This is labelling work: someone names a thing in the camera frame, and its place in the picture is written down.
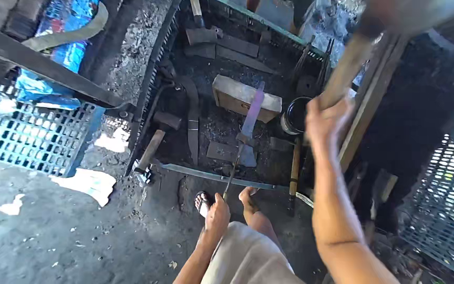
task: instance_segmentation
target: person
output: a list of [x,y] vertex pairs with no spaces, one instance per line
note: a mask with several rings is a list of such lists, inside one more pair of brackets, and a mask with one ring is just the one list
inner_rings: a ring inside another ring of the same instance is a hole
[[[316,245],[335,283],[399,283],[369,249],[337,158],[338,132],[351,109],[349,98],[324,111],[318,99],[307,106],[305,135],[315,160]],[[239,194],[247,225],[229,223],[229,206],[219,194],[214,204],[207,193],[198,194],[195,205],[205,226],[174,283],[303,283],[293,274],[271,222],[252,202],[254,191],[247,187]]]

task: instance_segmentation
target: hammer head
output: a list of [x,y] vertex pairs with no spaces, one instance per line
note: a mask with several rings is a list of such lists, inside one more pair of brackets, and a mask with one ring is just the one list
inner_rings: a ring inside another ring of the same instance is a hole
[[211,29],[197,28],[197,29],[186,29],[189,44],[194,45],[202,42],[213,42],[216,43],[218,37],[223,36],[221,29],[212,27]]
[[181,118],[179,118],[175,115],[172,115],[170,113],[159,112],[159,111],[154,113],[153,120],[163,123],[163,124],[167,124],[167,125],[173,127],[174,130],[178,130],[180,128],[180,124],[182,123]]

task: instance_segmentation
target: hammer handle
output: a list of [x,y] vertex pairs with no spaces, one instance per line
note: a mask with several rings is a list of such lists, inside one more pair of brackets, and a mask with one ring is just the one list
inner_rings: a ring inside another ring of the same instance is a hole
[[320,110],[337,104],[351,87],[362,64],[369,59],[372,51],[371,40],[360,33],[355,33],[339,59],[336,68],[322,94],[319,95]]
[[202,16],[201,4],[199,4],[199,0],[190,0],[190,4],[192,5],[192,13],[194,16]]
[[141,160],[139,160],[137,168],[140,171],[144,172],[146,167],[148,167],[148,165],[150,164],[150,160],[154,156],[155,152],[157,152],[157,148],[159,148],[159,145],[162,142],[162,138],[164,138],[164,134],[165,132],[159,129],[153,135],[150,143],[148,143],[148,146],[145,149],[145,152],[143,152],[143,155],[141,156]]

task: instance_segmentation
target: wooden handle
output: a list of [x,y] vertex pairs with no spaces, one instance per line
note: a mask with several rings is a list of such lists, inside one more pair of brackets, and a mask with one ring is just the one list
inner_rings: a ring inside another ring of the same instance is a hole
[[353,34],[339,59],[336,68],[322,94],[319,95],[320,109],[328,109],[337,104],[347,93],[362,64],[369,59],[372,43],[367,36]]
[[190,0],[190,4],[192,5],[192,13],[194,16],[202,16],[201,4],[199,4],[199,0]]
[[290,175],[290,195],[295,196],[297,193],[297,180],[299,179],[299,159],[301,157],[301,140],[295,139],[293,147],[292,173]]
[[150,143],[148,143],[145,152],[143,152],[141,160],[139,161],[138,168],[140,170],[145,171],[146,167],[148,167],[148,165],[150,164],[150,159],[152,159],[155,152],[157,152],[157,148],[159,148],[162,138],[164,138],[164,134],[165,132],[161,130],[157,130],[155,132],[152,139],[150,140]]

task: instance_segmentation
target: foot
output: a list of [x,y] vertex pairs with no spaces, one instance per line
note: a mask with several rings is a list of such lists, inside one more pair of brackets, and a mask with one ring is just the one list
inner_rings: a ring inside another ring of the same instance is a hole
[[195,206],[196,209],[199,211],[199,214],[206,218],[209,212],[209,208],[211,207],[211,203],[204,192],[196,196]]
[[247,211],[253,214],[259,210],[251,198],[251,196],[254,195],[257,191],[258,188],[252,186],[247,186],[243,191],[241,191],[241,193],[239,194],[239,200],[241,200],[241,202],[243,203],[243,211]]
[[251,202],[250,196],[256,194],[258,191],[258,188],[252,187],[252,186],[247,186],[241,193],[239,194],[239,200],[244,204],[248,204]]

